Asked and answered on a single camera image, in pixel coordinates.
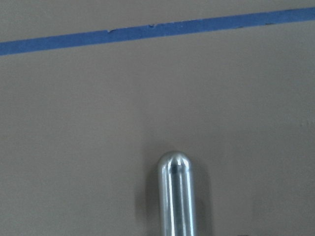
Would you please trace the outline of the steel muddler with black cap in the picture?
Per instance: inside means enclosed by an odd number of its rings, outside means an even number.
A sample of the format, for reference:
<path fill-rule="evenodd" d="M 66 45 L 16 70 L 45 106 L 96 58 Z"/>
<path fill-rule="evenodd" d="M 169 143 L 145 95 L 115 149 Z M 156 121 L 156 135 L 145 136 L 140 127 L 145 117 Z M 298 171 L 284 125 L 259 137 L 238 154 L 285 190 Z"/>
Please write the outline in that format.
<path fill-rule="evenodd" d="M 180 151 L 158 162 L 159 209 L 163 236 L 197 235 L 192 163 Z"/>

